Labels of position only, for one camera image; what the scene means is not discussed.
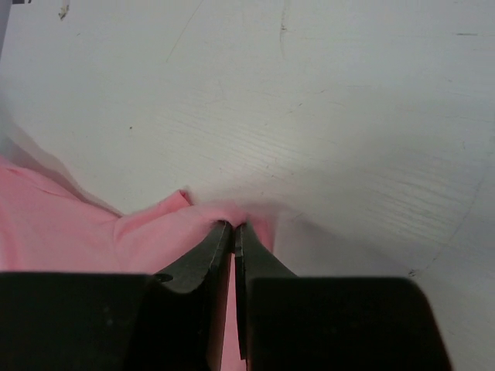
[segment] white table surface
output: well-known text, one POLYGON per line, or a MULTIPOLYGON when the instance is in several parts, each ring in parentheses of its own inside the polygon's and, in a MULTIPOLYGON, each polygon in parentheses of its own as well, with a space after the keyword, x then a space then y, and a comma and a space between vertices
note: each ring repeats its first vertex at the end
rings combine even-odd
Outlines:
POLYGON ((122 213, 283 207, 291 269, 409 274, 495 369, 495 2, 61 3, 12 7, 5 154, 122 213))

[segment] pink cloth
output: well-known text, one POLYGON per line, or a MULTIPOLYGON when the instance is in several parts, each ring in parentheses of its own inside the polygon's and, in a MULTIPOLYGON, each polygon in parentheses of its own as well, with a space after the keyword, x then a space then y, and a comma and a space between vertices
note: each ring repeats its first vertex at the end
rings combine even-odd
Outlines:
MULTIPOLYGON (((155 273, 196 246, 212 222, 233 226, 248 215, 234 203, 193 206, 173 193, 157 205, 116 216, 78 198, 44 176, 0 157, 0 269, 4 271, 155 273)), ((270 247, 266 223, 250 216, 270 247)), ((234 275, 230 276, 222 370, 245 369, 240 360, 234 275)))

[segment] scratch mark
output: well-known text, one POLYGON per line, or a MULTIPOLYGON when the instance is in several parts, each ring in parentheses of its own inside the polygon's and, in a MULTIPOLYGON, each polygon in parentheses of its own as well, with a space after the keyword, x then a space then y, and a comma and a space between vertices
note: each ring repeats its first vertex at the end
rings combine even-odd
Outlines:
POLYGON ((341 106, 341 107, 344 107, 344 108, 346 107, 346 105, 345 105, 345 104, 341 104, 341 103, 339 103, 339 102, 332 102, 331 100, 329 100, 329 102, 328 102, 328 103, 330 103, 330 104, 335 104, 335 105, 337 105, 337 106, 341 106))
POLYGON ((240 0, 241 15, 242 15, 242 26, 246 25, 246 15, 244 14, 244 1, 240 0))
POLYGON ((63 21, 63 19, 67 16, 67 13, 69 12, 69 5, 70 5, 69 0, 62 0, 62 7, 60 8, 60 13, 59 13, 59 17, 61 21, 63 21))
POLYGON ((303 36, 303 40, 324 40, 322 37, 308 37, 308 36, 303 36))
POLYGON ((278 44, 280 45, 280 53, 282 53, 283 59, 285 59, 284 36, 287 32, 287 18, 290 7, 291 0, 284 0, 284 7, 282 8, 282 15, 280 16, 280 34, 278 35, 278 44))
POLYGON ((435 37, 439 36, 431 36, 431 35, 397 35, 397 37, 404 37, 404 38, 413 38, 413 39, 433 39, 435 37))
POLYGON ((176 43, 173 44, 172 50, 170 50, 169 56, 167 56, 167 59, 165 60, 165 63, 166 64, 169 62, 169 59, 172 56, 173 51, 176 49, 176 46, 179 43, 180 39, 183 37, 183 34, 186 31, 187 26, 191 23, 191 21, 193 20, 194 15, 196 14, 196 12, 198 11, 198 9, 200 8, 201 4, 203 4, 203 2, 204 2, 204 0, 201 0, 201 2, 198 4, 198 6, 196 7, 196 9, 194 9, 193 14, 189 17, 189 20, 187 21, 186 25, 184 26, 183 31, 180 33, 179 38, 177 39, 176 43))
POLYGON ((299 218, 300 218, 301 216, 303 216, 303 215, 304 215, 304 213, 299 213, 299 214, 297 214, 296 216, 294 216, 294 217, 292 218, 292 222, 294 223, 297 219, 299 219, 299 218))
POLYGON ((462 94, 462 93, 456 93, 454 91, 444 91, 445 94, 451 94, 451 95, 458 95, 460 97, 468 97, 468 98, 472 98, 473 96, 472 95, 469 95, 469 94, 462 94))
POLYGON ((222 98, 224 100, 227 100, 227 96, 225 95, 224 85, 222 85, 220 79, 217 79, 217 81, 218 81, 218 86, 220 87, 220 91, 222 92, 222 98))

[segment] pink fabric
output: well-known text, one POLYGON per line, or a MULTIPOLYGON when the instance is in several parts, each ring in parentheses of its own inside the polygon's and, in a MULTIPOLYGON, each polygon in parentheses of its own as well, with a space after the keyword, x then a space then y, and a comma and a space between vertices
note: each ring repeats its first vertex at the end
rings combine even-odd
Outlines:
MULTIPOLYGON (((129 216, 81 202, 44 176, 0 157, 0 270, 155 273, 196 246, 212 222, 237 226, 234 203, 193 206, 183 191, 129 216)), ((250 221, 270 247, 267 224, 250 221)), ((245 369, 238 355, 234 275, 230 276, 222 370, 245 369)))

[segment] dark spot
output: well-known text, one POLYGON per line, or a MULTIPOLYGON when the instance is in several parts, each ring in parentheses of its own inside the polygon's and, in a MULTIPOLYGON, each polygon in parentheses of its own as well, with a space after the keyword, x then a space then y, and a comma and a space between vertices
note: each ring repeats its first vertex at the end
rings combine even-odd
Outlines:
POLYGON ((170 282, 173 280, 173 276, 167 273, 157 273, 155 274, 155 277, 158 281, 160 282, 170 282))

